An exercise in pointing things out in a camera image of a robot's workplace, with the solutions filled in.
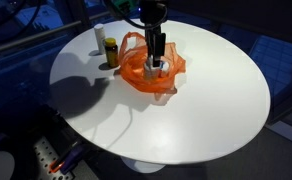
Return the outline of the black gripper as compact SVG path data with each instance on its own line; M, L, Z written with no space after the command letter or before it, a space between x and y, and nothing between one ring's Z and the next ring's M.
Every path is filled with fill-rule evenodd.
M153 52L152 52L152 32L151 30L159 27L167 21L168 0L140 0L140 21L144 24L145 42L147 45L148 61L153 66L159 67L161 57L165 53L166 34L160 33L153 36Z

